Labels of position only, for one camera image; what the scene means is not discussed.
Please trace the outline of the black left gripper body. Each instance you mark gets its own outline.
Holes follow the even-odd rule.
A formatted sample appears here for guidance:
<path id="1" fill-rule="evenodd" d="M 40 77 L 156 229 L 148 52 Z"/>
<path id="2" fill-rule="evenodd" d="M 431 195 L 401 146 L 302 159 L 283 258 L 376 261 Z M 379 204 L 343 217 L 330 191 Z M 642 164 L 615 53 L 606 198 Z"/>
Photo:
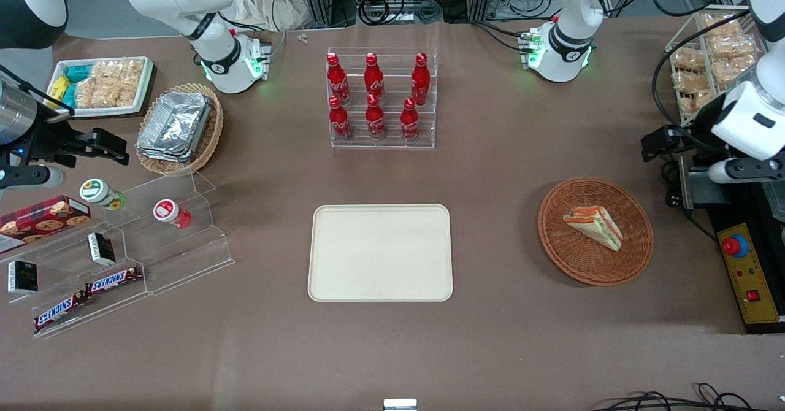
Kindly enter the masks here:
<path id="1" fill-rule="evenodd" d="M 728 153 L 726 142 L 711 131 L 728 115 L 729 111 L 726 111 L 726 107 L 733 107 L 733 104 L 726 106 L 726 100 L 728 100 L 728 93 L 721 93 L 696 113 L 693 120 L 693 137 L 699 140 L 699 143 L 695 144 L 699 154 Z"/>

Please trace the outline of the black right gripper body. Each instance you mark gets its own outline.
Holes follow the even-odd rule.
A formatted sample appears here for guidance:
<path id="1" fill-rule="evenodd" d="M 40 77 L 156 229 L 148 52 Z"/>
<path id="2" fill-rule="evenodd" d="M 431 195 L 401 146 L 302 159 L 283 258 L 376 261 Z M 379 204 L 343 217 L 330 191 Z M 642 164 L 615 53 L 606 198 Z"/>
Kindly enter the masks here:
<path id="1" fill-rule="evenodd" d="M 12 164 L 29 165 L 31 162 L 44 161 L 64 167 L 75 167 L 76 157 L 69 153 L 67 144 L 75 140 L 71 129 L 71 115 L 34 117 L 31 112 L 12 112 Z"/>

